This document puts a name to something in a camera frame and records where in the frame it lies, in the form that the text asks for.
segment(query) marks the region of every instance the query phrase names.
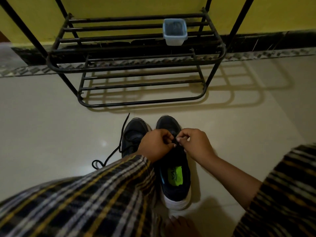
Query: person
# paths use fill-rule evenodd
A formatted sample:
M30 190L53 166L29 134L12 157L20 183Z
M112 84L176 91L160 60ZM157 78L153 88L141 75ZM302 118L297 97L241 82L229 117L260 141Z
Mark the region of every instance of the person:
M135 152L117 162L3 201L0 236L160 236L162 229L167 237L201 236L192 220L171 216L163 223L152 210L153 163L175 140L246 210L233 236L316 236L315 145L292 149L262 183L218 157L199 129L155 129L139 139Z

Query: yellow wall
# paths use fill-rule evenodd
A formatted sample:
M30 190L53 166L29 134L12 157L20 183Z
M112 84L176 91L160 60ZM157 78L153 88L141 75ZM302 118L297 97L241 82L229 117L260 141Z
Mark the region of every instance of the yellow wall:
M63 23L54 0L7 0L33 34L43 44L52 43ZM206 0L62 0L76 18L132 16L198 12ZM245 0L213 0L210 16L220 34L228 34ZM316 0L255 0L239 33L262 33L316 29ZM26 46L29 40L0 8L0 31L15 46ZM127 34L112 31L106 35ZM144 33L130 30L128 33ZM104 35L94 32L93 35Z

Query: black baseboard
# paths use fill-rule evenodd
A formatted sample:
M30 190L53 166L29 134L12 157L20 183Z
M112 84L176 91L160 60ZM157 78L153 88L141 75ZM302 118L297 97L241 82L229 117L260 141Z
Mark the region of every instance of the black baseboard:
M222 39L225 42L228 35L222 35ZM128 46L128 45L143 45L143 44L156 44L164 43L164 40L137 40L131 43L127 42L115 42L104 43L104 46ZM94 47L93 44L85 45L87 47ZM228 50L230 53L235 52L249 52L249 51L267 51L267 50L283 50L283 49L296 49L316 47L316 31L287 31L287 32L274 32L274 33L261 33L261 34L239 34L236 35L232 41L231 47ZM12 48L22 60L28 65L45 65L45 60L42 58L37 49L25 49L25 48ZM195 46L195 53L209 54L214 52L212 48L206 47L203 44ZM187 52L185 48L178 50L177 52ZM154 52L147 53L146 50L140 53L137 51L137 55L159 55L170 54L170 48L157 48ZM95 58L112 58L120 56L135 56L135 51L132 49L123 49L120 52L106 52L102 56L93 56ZM83 55L65 55L58 59L58 63L71 62L84 62Z

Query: floor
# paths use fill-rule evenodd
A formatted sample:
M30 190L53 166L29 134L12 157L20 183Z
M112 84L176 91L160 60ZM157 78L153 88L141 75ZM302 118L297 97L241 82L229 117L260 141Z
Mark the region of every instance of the floor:
M81 106L57 75L1 78L0 200L41 182L92 172L91 162L105 160L118 145L129 112L151 127L168 114L182 127L205 131L221 158L264 180L291 147L316 140L315 63L316 56L226 62L200 101L101 110ZM68 75L75 87L80 76ZM199 91L195 84L85 95L93 103ZM119 158L116 153L109 162ZM204 236L230 236L243 209L201 166L189 163L192 204L184 211L156 211L192 218Z

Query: plastic container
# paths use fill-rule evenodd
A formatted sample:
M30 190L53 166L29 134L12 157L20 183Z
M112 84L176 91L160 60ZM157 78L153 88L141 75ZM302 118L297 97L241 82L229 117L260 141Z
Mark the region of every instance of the plastic container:
M184 19L164 19L162 32L168 46L181 46L188 39L188 31Z

